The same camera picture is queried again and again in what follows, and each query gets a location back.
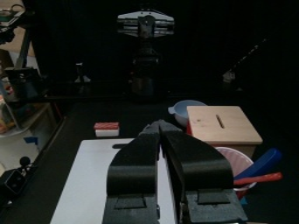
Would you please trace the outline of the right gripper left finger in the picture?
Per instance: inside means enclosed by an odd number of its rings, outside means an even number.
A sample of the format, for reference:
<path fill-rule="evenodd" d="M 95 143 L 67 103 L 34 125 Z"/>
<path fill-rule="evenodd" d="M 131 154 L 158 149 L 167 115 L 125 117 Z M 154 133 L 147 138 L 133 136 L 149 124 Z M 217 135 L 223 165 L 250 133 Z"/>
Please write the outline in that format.
<path fill-rule="evenodd" d="M 109 166 L 102 224 L 159 224 L 159 150 L 159 122 L 154 122 L 119 150 Z"/>

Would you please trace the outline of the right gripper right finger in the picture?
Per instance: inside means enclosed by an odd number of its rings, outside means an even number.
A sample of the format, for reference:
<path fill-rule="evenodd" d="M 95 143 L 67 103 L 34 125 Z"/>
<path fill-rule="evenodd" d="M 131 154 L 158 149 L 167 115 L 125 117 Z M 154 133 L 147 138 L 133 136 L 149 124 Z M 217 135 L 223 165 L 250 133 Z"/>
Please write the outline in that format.
<path fill-rule="evenodd" d="M 178 224 L 245 224 L 229 160 L 201 139 L 159 122 Z"/>

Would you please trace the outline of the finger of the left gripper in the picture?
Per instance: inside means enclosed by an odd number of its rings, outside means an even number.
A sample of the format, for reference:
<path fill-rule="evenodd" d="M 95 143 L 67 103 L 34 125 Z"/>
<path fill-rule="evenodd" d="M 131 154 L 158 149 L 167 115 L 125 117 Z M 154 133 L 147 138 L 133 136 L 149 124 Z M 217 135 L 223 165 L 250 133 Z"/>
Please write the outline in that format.
<path fill-rule="evenodd" d="M 155 17 L 146 16 L 146 26 L 147 26 L 147 38 L 153 38 L 155 36 Z"/>
<path fill-rule="evenodd" d="M 147 22 L 146 17 L 138 17 L 138 33 L 141 38 L 147 38 Z"/>

